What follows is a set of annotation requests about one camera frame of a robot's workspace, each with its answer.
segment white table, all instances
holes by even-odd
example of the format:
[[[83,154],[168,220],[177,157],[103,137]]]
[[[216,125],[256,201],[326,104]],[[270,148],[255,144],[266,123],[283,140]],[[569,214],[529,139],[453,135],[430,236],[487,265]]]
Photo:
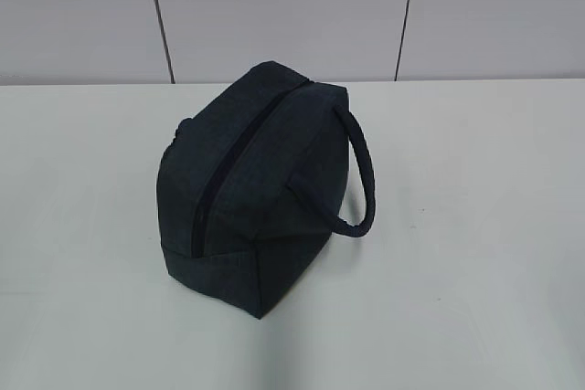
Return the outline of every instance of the white table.
[[[262,321],[159,248],[160,155],[223,86],[0,88],[0,389],[585,388],[585,81],[348,87],[377,221]]]

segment bag handle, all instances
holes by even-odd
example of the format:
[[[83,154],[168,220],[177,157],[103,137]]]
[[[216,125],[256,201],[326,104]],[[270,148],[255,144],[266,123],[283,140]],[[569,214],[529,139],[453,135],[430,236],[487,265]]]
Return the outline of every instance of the bag handle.
[[[366,215],[363,221],[355,226],[347,224],[346,221],[333,213],[325,205],[313,185],[307,182],[306,179],[302,178],[298,173],[292,176],[288,186],[304,204],[312,208],[313,211],[324,220],[333,232],[346,237],[362,237],[372,227],[374,214],[376,213],[376,198],[374,194],[375,181],[372,159],[369,155],[369,150],[367,149],[364,133],[354,115],[340,105],[335,105],[333,110],[344,126],[349,141],[354,149],[354,154],[356,155],[357,167],[359,168],[359,175],[366,196]]]

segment fabric bag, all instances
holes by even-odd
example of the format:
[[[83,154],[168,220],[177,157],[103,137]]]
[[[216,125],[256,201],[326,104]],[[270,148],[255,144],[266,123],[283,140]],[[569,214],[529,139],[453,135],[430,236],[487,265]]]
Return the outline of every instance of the fabric bag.
[[[366,196],[364,220],[338,217],[348,140]],[[168,273],[261,318],[332,232],[362,237],[374,221],[374,171],[346,89],[276,62],[251,69],[182,121],[156,182]]]

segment zipper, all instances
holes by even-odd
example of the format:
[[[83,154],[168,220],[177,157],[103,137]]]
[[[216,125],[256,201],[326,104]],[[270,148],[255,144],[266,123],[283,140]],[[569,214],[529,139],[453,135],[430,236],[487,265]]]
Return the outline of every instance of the zipper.
[[[209,220],[209,210],[213,206],[213,202],[218,195],[219,189],[226,181],[226,178],[234,167],[234,164],[242,155],[248,144],[251,142],[254,134],[260,129],[262,124],[266,122],[268,117],[273,113],[278,105],[291,93],[297,91],[302,87],[313,84],[314,82],[310,79],[302,82],[292,90],[286,90],[283,93],[276,95],[270,103],[262,109],[260,113],[252,120],[250,125],[241,133],[236,142],[229,148],[226,155],[219,163],[215,173],[211,176],[207,182],[203,194],[199,199],[197,205],[195,218],[193,221],[193,229],[191,230],[191,257],[201,258],[205,250],[205,237],[207,232],[207,222]]]

